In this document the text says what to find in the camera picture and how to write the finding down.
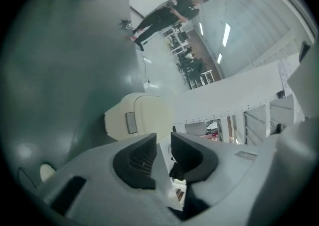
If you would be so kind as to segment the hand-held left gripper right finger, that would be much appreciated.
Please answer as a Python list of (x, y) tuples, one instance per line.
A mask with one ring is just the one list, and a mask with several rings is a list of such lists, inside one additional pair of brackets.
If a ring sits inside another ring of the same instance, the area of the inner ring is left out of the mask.
[(189, 226), (285, 226), (317, 196), (319, 121), (311, 118), (270, 135), (261, 146), (171, 134), (171, 152), (186, 180)]

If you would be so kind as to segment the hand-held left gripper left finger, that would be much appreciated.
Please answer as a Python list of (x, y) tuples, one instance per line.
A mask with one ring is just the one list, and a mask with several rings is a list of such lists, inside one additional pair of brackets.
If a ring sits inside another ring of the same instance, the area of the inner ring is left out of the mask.
[(65, 218), (85, 226), (179, 226), (181, 221), (171, 209), (180, 211), (181, 205), (160, 145), (151, 171), (154, 190), (129, 187), (113, 169), (115, 155), (140, 140), (133, 137), (85, 151), (46, 180), (38, 197), (50, 206), (71, 179), (82, 177), (85, 184)]

